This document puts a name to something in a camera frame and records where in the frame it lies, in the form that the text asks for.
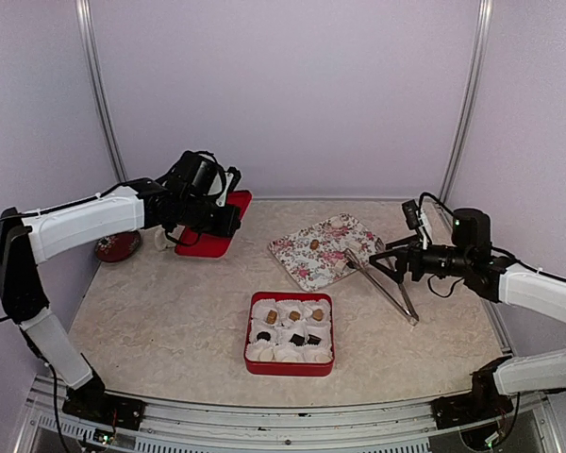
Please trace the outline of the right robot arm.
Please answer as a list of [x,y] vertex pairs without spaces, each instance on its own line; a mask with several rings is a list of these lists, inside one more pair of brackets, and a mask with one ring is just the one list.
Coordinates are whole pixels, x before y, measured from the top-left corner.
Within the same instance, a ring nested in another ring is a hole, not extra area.
[[[412,237],[386,244],[369,258],[370,264],[396,283],[406,274],[418,281],[425,275],[458,277],[479,297],[530,310],[566,325],[566,278],[523,264],[493,246],[491,219],[482,210],[463,208],[452,213],[451,244],[433,244],[421,230],[417,206],[403,206]],[[463,399],[463,409],[474,419],[486,417],[501,395],[566,389],[566,347],[538,355],[504,359],[477,372],[480,383]]]

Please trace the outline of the red chocolate tin box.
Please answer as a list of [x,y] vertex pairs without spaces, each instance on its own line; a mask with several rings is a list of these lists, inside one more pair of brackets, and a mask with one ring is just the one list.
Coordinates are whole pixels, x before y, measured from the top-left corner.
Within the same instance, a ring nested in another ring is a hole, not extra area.
[[[265,322],[270,310],[278,313],[274,325]],[[298,311],[298,321],[289,319],[289,313]],[[324,318],[316,321],[312,318],[315,310],[322,310]],[[271,334],[271,341],[256,341],[261,331]],[[306,342],[296,346],[289,342],[293,334],[304,336]],[[307,344],[308,336],[315,335],[322,339],[318,345]],[[274,359],[269,362],[258,360],[263,349],[272,349]],[[326,353],[330,362],[313,361],[315,354]],[[287,356],[297,357],[299,362],[282,362]],[[335,362],[335,345],[333,335],[333,303],[327,294],[300,294],[282,292],[258,292],[251,299],[245,347],[243,357],[246,369],[254,375],[285,377],[326,377]]]

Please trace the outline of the steel serving tongs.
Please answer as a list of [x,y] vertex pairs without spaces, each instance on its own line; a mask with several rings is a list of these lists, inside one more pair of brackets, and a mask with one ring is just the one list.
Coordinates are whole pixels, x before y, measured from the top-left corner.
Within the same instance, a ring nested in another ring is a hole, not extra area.
[[345,248],[343,255],[346,259],[347,265],[354,270],[357,270],[363,277],[365,277],[384,297],[391,303],[396,311],[412,326],[416,326],[419,322],[418,316],[409,309],[408,306],[402,306],[396,298],[367,270],[355,255],[352,249]]

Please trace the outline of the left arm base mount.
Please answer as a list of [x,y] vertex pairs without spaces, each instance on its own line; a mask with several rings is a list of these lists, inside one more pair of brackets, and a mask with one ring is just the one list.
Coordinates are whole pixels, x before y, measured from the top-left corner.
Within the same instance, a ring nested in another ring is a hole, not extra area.
[[110,426],[138,431],[146,404],[139,399],[104,394],[97,403],[83,405],[79,401],[67,399],[62,411],[79,419]]

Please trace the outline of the small black chocolate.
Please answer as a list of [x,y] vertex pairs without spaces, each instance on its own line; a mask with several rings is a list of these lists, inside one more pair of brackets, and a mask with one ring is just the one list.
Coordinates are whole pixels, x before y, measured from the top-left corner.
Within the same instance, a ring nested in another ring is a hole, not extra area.
[[315,335],[309,335],[308,340],[307,340],[307,344],[318,345],[321,341],[322,341],[322,339],[320,337],[315,336]]

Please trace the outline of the dark chocolate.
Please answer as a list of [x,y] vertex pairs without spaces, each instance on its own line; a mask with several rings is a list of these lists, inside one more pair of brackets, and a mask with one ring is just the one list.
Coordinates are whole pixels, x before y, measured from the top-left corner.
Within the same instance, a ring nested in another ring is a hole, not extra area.
[[304,336],[301,336],[301,335],[299,335],[299,334],[293,334],[293,335],[291,336],[291,338],[289,339],[289,342],[290,342],[291,344],[296,345],[296,346],[302,346],[302,345],[305,344],[306,339],[305,339]]

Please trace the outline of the black round chocolate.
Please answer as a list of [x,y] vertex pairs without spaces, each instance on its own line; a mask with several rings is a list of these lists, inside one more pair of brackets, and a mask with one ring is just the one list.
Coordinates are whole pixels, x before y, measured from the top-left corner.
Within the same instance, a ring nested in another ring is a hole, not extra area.
[[268,331],[261,331],[256,336],[256,341],[264,341],[270,342],[271,341],[271,334]]

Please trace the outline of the light brown chocolate cube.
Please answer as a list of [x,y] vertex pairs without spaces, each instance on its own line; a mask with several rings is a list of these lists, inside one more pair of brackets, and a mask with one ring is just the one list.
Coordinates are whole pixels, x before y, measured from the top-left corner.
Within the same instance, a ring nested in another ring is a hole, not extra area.
[[298,311],[292,310],[289,313],[289,319],[292,321],[298,321],[301,318],[301,314]]

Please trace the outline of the tan hexagon chocolate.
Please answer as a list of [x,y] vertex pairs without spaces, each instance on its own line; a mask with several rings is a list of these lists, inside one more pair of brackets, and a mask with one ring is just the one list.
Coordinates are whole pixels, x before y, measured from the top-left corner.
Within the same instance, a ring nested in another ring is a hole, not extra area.
[[322,321],[324,318],[324,312],[322,310],[315,310],[312,313],[312,318],[316,321]]

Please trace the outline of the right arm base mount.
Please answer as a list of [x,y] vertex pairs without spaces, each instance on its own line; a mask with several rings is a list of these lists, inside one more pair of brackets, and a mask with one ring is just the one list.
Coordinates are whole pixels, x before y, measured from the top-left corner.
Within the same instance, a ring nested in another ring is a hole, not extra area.
[[431,409],[437,429],[447,429],[508,414],[514,410],[514,406],[507,396],[482,402],[472,394],[457,394],[433,400]]

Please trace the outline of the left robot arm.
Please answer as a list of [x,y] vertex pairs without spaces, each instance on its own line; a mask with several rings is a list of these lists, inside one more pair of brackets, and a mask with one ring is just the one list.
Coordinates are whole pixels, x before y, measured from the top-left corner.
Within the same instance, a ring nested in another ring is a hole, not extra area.
[[113,410],[101,379],[71,343],[51,311],[38,266],[70,249],[107,236],[160,227],[165,241],[182,244],[182,227],[198,237],[232,238],[241,226],[241,210],[227,201],[241,171],[224,168],[209,151],[186,151],[162,176],[116,184],[93,196],[60,206],[0,216],[0,300],[5,318],[19,327],[31,345],[77,391],[75,402],[95,420]]

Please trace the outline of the white round chocolate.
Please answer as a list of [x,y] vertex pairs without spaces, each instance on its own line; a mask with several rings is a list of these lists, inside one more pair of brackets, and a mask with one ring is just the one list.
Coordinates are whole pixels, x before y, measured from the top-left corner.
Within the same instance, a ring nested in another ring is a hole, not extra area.
[[274,356],[274,351],[272,349],[263,349],[258,355],[258,360],[262,362],[269,362],[274,359]]

